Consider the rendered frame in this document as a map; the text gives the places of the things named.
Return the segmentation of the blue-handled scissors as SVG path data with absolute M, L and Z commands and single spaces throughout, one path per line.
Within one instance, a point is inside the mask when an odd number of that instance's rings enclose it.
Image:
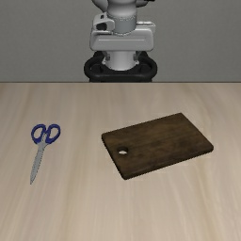
M 33 127 L 31 138 L 33 142 L 38 145 L 38 150 L 30 172 L 30 184 L 33 184 L 36 179 L 45 148 L 54 143 L 59 138 L 60 134 L 60 126 L 55 123 L 49 126 L 41 123 Z

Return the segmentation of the dark brown cutting board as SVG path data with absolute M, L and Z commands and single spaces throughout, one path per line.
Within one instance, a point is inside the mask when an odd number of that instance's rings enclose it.
M 214 149 L 183 113 L 104 133 L 102 141 L 124 180 Z

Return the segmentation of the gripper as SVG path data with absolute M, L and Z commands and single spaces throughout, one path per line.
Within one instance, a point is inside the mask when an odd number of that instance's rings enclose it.
M 89 46 L 93 51 L 135 51 L 133 60 L 138 61 L 138 51 L 153 49 L 155 24 L 140 21 L 117 21 L 106 13 L 94 17 Z M 105 60 L 110 61 L 110 54 L 105 52 Z

